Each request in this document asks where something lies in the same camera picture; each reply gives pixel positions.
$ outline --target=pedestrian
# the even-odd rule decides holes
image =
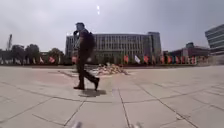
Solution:
[[[89,81],[94,83],[95,91],[97,91],[100,79],[94,77],[92,74],[90,74],[84,69],[86,62],[88,58],[91,56],[93,49],[95,47],[94,37],[92,33],[90,33],[85,28],[85,25],[81,22],[76,24],[76,29],[77,30],[74,32],[74,36],[76,36],[76,34],[79,33],[77,41],[78,59],[76,64],[76,68],[79,73],[79,84],[77,87],[74,87],[74,89],[85,90],[85,83],[84,83],[84,77],[85,77]]]

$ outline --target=building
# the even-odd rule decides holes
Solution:
[[[170,56],[184,57],[208,57],[210,49],[201,46],[195,46],[193,42],[186,44],[185,48],[174,50],[168,53]]]
[[[98,63],[123,63],[125,55],[129,57],[130,62],[134,62],[135,55],[140,60],[144,56],[161,55],[160,34],[150,32],[145,35],[140,34],[94,34],[96,47],[92,59]],[[66,38],[66,56],[71,58],[77,54],[75,48],[76,38],[67,36]]]
[[[224,24],[205,32],[213,60],[224,64]]]

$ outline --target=dark clothing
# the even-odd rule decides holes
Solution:
[[[83,38],[83,41],[80,42],[80,47],[78,49],[78,61],[77,61],[77,71],[79,73],[79,87],[84,88],[84,77],[86,77],[89,81],[95,83],[97,78],[87,72],[84,67],[87,62],[87,59],[91,56],[93,52],[93,45],[88,39],[89,32],[84,30],[79,33],[79,37]]]

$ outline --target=man's leg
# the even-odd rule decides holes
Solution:
[[[87,59],[91,56],[91,53],[92,53],[92,49],[88,50],[86,52],[86,61]],[[99,85],[99,81],[100,79],[99,78],[96,78],[95,76],[93,76],[92,74],[90,74],[89,72],[87,72],[85,69],[83,70],[83,74],[84,74],[84,77],[87,78],[89,81],[91,81],[92,83],[94,83],[95,85],[95,90],[97,91],[97,88],[98,88],[98,85]]]
[[[85,83],[84,83],[84,74],[85,74],[85,70],[84,70],[84,66],[85,66],[85,61],[83,59],[83,56],[80,55],[77,61],[77,71],[79,73],[79,84],[77,87],[74,87],[74,89],[81,89],[84,90],[85,89]]]

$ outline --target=shoe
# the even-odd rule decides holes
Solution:
[[[98,89],[99,82],[100,82],[100,78],[96,78],[96,82],[94,83],[95,84],[95,91],[97,91],[97,89]]]
[[[77,89],[77,90],[85,90],[85,88],[84,88],[84,87],[81,87],[81,86],[73,87],[73,89]]]

